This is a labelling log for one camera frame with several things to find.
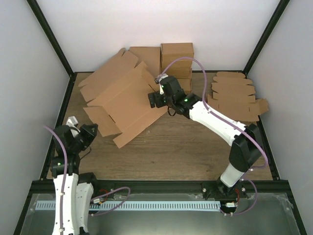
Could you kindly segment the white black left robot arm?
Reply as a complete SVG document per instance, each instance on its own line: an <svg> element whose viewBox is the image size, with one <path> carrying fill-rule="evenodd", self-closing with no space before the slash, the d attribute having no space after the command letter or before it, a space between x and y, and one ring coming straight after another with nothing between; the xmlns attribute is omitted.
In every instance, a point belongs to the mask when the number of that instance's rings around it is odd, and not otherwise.
<svg viewBox="0 0 313 235"><path fill-rule="evenodd" d="M91 198L100 192L95 174L79 173L80 152L90 147L98 125L62 125L50 130L57 155L51 161L55 187L54 235L87 235Z"/></svg>

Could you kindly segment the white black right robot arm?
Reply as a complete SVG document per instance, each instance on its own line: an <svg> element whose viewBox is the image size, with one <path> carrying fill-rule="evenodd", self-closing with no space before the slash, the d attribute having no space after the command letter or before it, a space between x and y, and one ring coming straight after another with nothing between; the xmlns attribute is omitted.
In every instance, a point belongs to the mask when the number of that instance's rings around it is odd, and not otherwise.
<svg viewBox="0 0 313 235"><path fill-rule="evenodd" d="M230 147L229 164L217 180L217 191L229 197L244 174L254 168L254 163L265 156L262 138L254 124L246 126L234 121L208 106L193 94L186 94L178 80L166 74L155 79L159 91L148 94L151 108L167 107L175 114L198 122L221 137Z"/></svg>

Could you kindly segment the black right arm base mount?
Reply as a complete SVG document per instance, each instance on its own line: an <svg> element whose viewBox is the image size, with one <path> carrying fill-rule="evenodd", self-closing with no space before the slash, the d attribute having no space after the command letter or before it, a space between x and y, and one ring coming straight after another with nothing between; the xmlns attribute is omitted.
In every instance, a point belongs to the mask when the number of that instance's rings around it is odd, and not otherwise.
<svg viewBox="0 0 313 235"><path fill-rule="evenodd" d="M237 182L232 187L227 187L219 179L216 181L202 182L202 194L204 199L214 198L215 200L231 200L239 198L246 198L247 194L242 191L244 185L241 182Z"/></svg>

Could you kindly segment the large cardboard box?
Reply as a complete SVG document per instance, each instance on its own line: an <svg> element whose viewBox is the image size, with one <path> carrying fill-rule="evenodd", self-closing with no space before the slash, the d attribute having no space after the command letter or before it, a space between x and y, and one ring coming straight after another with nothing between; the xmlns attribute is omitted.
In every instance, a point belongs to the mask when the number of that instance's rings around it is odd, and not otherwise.
<svg viewBox="0 0 313 235"><path fill-rule="evenodd" d="M148 94L159 85L147 65L121 48L98 70L79 83L87 103L84 111L103 137L122 148L166 113L166 108L151 108Z"/></svg>

